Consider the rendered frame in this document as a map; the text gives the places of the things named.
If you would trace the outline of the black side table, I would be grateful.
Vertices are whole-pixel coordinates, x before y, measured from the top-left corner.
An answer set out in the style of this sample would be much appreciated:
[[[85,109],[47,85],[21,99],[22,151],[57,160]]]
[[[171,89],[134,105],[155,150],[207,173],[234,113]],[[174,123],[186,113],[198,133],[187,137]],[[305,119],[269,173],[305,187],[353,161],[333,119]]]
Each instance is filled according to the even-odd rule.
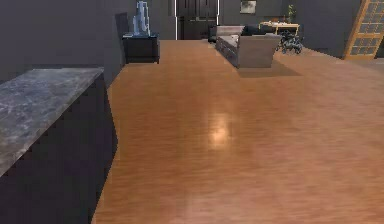
[[[160,42],[157,35],[126,34],[122,37],[122,42],[127,64],[160,62]]]

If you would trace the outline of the grey sofa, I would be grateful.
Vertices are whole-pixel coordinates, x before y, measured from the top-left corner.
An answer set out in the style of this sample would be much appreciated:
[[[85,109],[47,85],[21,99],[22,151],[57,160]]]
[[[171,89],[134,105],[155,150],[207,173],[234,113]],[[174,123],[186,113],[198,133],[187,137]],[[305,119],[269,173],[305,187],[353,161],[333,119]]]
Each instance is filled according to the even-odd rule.
[[[218,26],[215,49],[238,69],[270,68],[281,36],[274,33],[242,36],[245,26]]]

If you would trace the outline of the dark double door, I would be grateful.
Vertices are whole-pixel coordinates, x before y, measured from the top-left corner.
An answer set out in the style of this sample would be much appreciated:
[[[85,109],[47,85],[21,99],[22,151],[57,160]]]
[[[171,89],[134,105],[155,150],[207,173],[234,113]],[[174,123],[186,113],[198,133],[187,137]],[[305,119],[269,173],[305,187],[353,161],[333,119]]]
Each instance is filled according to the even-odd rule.
[[[217,24],[218,0],[175,0],[178,40],[207,39]]]

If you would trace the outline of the black cushion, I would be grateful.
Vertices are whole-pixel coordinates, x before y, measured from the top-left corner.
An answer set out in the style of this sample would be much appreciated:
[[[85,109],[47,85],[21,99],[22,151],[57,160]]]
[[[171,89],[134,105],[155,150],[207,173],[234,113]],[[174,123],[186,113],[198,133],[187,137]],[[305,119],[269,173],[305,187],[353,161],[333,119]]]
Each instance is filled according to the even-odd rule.
[[[246,25],[241,33],[242,36],[265,35],[274,33],[275,29],[266,25]]]

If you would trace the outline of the pale blue glass sculpture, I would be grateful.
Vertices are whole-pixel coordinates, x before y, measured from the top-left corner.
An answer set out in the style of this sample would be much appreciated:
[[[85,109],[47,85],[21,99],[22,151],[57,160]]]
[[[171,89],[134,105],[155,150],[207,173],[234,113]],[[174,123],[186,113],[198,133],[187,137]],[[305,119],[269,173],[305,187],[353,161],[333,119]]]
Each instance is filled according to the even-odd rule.
[[[149,14],[148,3],[144,0],[139,0],[136,3],[136,15],[133,17],[134,35],[149,36]]]

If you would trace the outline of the yellow wooden desk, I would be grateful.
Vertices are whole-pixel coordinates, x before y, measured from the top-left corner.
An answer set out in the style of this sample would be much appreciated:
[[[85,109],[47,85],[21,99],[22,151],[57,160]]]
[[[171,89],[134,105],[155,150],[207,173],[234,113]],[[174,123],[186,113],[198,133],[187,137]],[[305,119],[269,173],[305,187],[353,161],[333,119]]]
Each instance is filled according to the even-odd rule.
[[[260,22],[259,23],[259,28],[261,28],[261,26],[268,26],[268,27],[272,27],[275,29],[275,34],[277,35],[278,34],[278,31],[281,29],[281,28],[294,28],[295,29],[295,35],[298,34],[298,30],[299,30],[299,27],[300,25],[299,24],[294,24],[294,23],[285,23],[285,22],[272,22],[272,21],[264,21],[264,22]]]

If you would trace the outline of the black counter with marble top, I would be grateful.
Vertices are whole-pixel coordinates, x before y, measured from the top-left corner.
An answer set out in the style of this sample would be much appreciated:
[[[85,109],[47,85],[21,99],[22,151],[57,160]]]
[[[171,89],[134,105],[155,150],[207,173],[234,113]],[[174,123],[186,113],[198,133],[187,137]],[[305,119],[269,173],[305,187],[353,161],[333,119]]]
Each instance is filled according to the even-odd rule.
[[[116,150],[103,69],[0,84],[0,224],[91,224]]]

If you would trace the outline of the wooden lattice door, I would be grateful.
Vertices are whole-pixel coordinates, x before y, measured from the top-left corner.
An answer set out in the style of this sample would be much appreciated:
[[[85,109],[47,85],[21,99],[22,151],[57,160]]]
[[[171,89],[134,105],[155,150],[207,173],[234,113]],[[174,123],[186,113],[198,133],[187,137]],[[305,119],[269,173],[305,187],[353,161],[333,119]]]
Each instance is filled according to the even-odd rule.
[[[384,0],[362,0],[344,51],[344,60],[372,60],[384,39]]]

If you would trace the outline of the framed wall picture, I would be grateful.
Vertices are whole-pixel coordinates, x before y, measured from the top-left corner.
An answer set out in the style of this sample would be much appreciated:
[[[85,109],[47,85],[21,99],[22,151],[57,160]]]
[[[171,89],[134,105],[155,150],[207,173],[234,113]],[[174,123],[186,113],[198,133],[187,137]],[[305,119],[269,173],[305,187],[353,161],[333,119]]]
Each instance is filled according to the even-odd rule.
[[[240,1],[240,13],[241,14],[255,14],[256,13],[257,0],[241,0]]]

